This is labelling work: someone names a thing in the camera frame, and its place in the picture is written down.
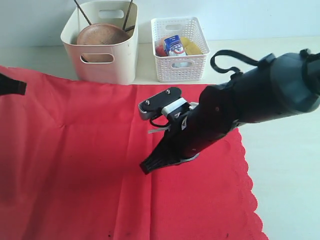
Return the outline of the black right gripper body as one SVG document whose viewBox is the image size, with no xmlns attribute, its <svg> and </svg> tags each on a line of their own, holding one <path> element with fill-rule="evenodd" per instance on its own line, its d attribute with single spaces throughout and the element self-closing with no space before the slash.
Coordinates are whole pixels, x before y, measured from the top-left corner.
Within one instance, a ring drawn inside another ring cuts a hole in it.
<svg viewBox="0 0 320 240">
<path fill-rule="evenodd" d="M 180 158 L 191 158 L 235 128 L 236 115 L 223 109 L 193 109 L 167 117 L 170 128 L 159 143 Z"/>
</svg>

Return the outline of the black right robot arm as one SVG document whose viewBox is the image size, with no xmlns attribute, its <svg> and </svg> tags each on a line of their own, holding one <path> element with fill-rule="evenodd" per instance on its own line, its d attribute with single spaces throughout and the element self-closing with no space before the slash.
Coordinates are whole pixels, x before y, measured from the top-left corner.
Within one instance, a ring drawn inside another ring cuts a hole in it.
<svg viewBox="0 0 320 240">
<path fill-rule="evenodd" d="M 228 49 L 216 56 L 233 57 L 253 68 L 224 69 L 212 58 L 210 66 L 231 73 L 230 80 L 206 86 L 198 102 L 188 102 L 180 88 L 169 87 L 138 105 L 141 119 L 151 124 L 161 116 L 167 119 L 164 136 L 140 164 L 145 174 L 194 160 L 242 125 L 310 113 L 320 105 L 320 56 L 309 49 L 260 60 Z"/>
</svg>

